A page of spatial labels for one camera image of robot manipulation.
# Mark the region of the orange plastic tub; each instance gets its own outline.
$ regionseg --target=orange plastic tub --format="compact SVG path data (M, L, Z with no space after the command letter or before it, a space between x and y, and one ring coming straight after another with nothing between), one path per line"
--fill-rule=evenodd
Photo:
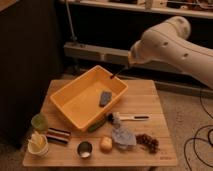
M97 122L120 99L128 86L101 66L95 66L51 95L51 101L81 131ZM99 106L102 91L112 93L111 101Z

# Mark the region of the wooden table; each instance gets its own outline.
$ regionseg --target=wooden table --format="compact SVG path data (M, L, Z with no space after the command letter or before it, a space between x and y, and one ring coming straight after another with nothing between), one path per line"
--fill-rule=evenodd
M110 136L112 129L110 123L106 123L93 133L82 133L71 124L67 124L66 121L60 117L60 111L52 104L49 96L69 81L70 80L53 80L51 82L41 112L47 117L50 127L70 130L72 132L70 142L66 146L49 143L49 152L42 158L33 156L27 151L23 160L24 166L125 167L177 165L176 153L153 81L125 81L129 85L129 88L121 100L113 107L112 111L147 114L150 117L148 121L123 121L122 123L135 134L147 133L156 137L160 142L160 150L157 154L149 154L142 149L140 145L135 146L130 151L124 152L113 148L110 153L105 154L99 150L99 141L104 135ZM93 152L90 158L81 159L76 149L78 144L85 140L92 143Z

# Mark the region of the glass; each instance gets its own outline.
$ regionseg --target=glass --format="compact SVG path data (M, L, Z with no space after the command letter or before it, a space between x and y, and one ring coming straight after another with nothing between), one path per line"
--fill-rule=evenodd
M33 116L33 118L31 119L31 124L34 127L34 129L39 132L43 132L48 129L47 119L41 113Z

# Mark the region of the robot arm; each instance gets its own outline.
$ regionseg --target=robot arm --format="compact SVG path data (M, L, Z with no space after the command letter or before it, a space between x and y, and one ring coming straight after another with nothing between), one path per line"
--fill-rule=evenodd
M183 17L172 17L146 30L131 48L129 61L167 62L213 89L213 50L186 41L190 24Z

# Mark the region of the cable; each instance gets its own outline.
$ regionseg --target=cable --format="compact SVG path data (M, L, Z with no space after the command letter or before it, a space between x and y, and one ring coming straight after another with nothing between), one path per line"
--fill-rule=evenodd
M203 89L200 88L200 104L201 104L203 110L206 112L206 114L209 115L209 117L213 119L213 116L208 112L208 110L206 109L206 107L205 107L204 104L203 104L203 100L202 100L202 90L203 90Z
M208 110L206 109L206 107L204 106L203 104L203 101L202 101L202 88L200 88L200 104L203 108L203 110L205 111L205 113L211 118L213 119L213 116L208 112ZM199 141L203 141L205 143L207 143L208 145L210 145L211 147L213 147L213 141L211 140L211 133L213 132L213 129L210 129L207 133L207 140L206 139L203 139L203 138L198 138L198 134L201 130L205 129L205 128L208 128L208 127L213 127L213 125L205 125L201 128L199 128L195 134L194 134L194 137L193 138L189 138L185 141L184 143L184 158L186 160L186 163L187 163L187 166L188 168L190 169L190 171L192 171L192 168L189 164L189 161L187 159L187 154L186 154L186 148L187 148L187 144L190 142L190 141L193 141L193 150L194 150L194 153L196 155L196 157L198 158L199 161L201 161L204 165L210 167L210 168L213 168L213 165L207 163L206 161L204 161L200 156L199 154L197 153L197 150L196 150L196 141L199 140Z

